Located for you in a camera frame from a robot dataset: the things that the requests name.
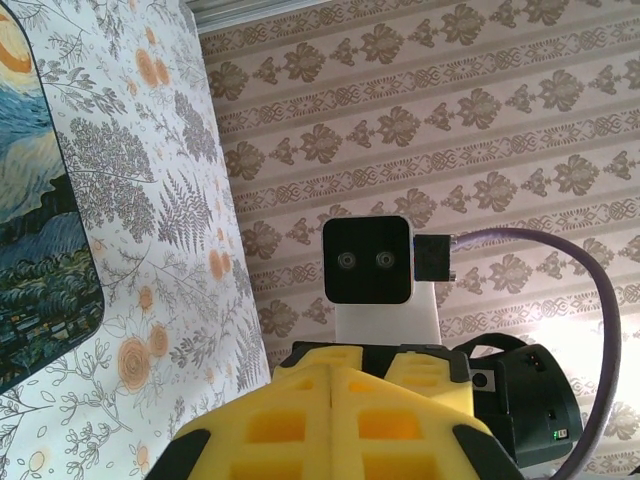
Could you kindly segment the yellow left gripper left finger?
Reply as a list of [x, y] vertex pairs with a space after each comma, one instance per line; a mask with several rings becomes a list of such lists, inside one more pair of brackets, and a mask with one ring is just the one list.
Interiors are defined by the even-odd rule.
[[286, 375], [185, 424], [150, 479], [328, 479], [331, 367]]

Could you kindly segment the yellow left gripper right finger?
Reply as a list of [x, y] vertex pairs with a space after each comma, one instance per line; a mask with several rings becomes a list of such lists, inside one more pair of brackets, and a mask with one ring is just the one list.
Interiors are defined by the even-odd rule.
[[369, 374], [333, 369], [335, 479], [519, 479], [479, 420]]

